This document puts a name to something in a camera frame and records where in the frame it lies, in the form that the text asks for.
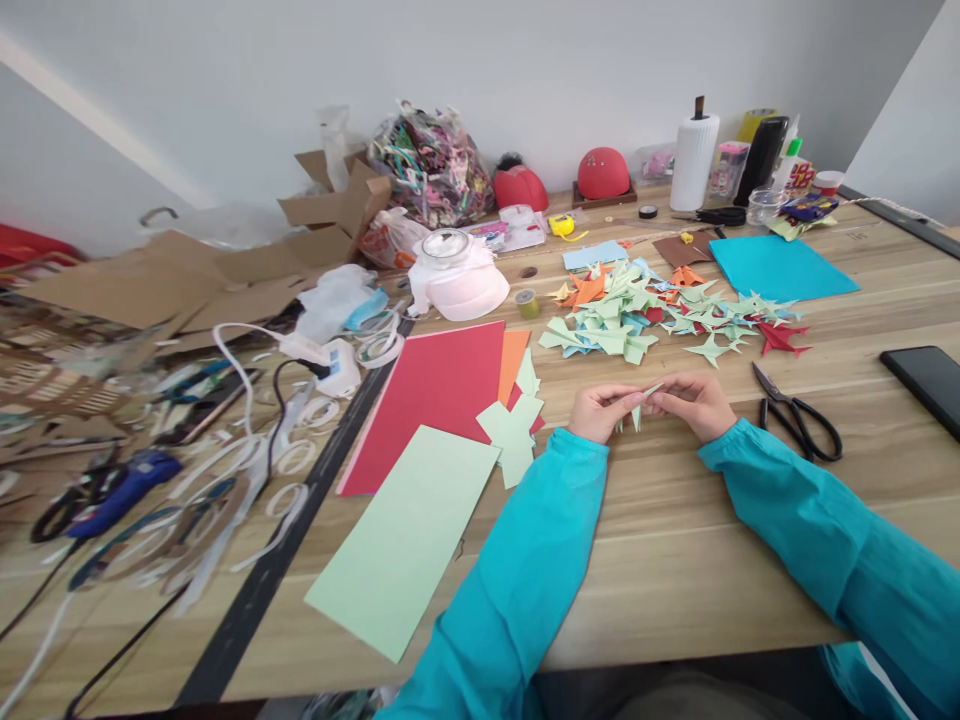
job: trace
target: scissors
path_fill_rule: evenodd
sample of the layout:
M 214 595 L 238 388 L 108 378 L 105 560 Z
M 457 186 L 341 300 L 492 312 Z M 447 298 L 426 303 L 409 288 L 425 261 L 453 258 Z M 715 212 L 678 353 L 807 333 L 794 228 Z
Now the scissors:
M 815 456 L 827 462 L 836 462 L 843 457 L 843 442 L 840 440 L 840 433 L 837 432 L 837 429 L 830 421 L 807 405 L 803 400 L 784 395 L 777 389 L 777 386 L 773 384 L 773 381 L 764 375 L 763 370 L 761 370 L 756 363 L 752 364 L 754 375 L 757 376 L 757 380 L 760 381 L 764 392 L 767 393 L 767 397 L 760 401 L 760 427 L 764 430 L 767 429 L 767 411 L 769 410 L 786 428 L 787 432 L 790 433 L 790 437 L 800 446 L 801 454 L 810 462 L 813 462 Z M 783 411 L 777 407 L 777 403 L 787 404 L 795 424 L 791 423 Z M 800 414 L 801 410 L 820 423 L 823 429 L 827 431 L 827 434 L 830 435 L 830 439 L 833 441 L 832 455 L 824 452 L 817 446 L 816 442 L 814 442 L 810 431 L 807 430 L 807 424 L 803 419 L 803 415 Z

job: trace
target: black smartphone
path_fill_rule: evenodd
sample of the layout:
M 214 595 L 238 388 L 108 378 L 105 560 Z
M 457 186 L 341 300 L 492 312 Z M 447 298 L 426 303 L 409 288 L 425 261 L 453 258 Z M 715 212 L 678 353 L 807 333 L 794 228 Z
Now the black smartphone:
M 926 345 L 885 350 L 880 361 L 960 442 L 960 365 L 943 350 Z

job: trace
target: person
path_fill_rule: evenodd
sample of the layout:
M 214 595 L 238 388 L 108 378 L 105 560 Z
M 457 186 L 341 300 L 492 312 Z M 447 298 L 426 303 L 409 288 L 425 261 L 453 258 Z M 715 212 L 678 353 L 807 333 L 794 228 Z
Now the person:
M 534 675 L 587 571 L 606 442 L 638 405 L 686 421 L 703 444 L 700 459 L 723 474 L 740 520 L 860 641 L 819 649 L 848 708 L 883 720 L 960 718 L 960 573 L 829 472 L 738 419 L 717 380 L 678 373 L 659 382 L 649 398 L 626 385 L 577 393 L 569 425 L 554 432 L 514 491 L 412 677 L 378 719 L 543 717 Z M 607 717 L 809 716 L 694 673 L 645 684 Z

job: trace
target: plastic cup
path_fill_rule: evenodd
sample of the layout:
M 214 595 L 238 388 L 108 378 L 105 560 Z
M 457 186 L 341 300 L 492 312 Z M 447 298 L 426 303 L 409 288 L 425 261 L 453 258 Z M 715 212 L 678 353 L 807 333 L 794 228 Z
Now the plastic cup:
M 757 188 L 750 193 L 747 222 L 750 225 L 769 226 L 789 200 L 790 197 L 782 190 L 773 192 L 769 188 Z
M 813 183 L 810 185 L 810 192 L 817 193 L 823 197 L 833 197 L 843 184 L 844 177 L 846 176 L 839 170 L 821 170 L 813 179 Z

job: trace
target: teal sleeve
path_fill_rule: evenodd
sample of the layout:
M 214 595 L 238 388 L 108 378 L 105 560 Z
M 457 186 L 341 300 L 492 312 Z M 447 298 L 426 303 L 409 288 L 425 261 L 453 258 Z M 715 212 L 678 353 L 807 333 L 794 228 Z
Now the teal sleeve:
M 866 645 L 910 709 L 960 717 L 960 573 L 746 420 L 699 454 L 723 473 L 739 518 Z
M 530 718 L 530 680 L 587 572 L 609 448 L 558 429 L 379 720 Z

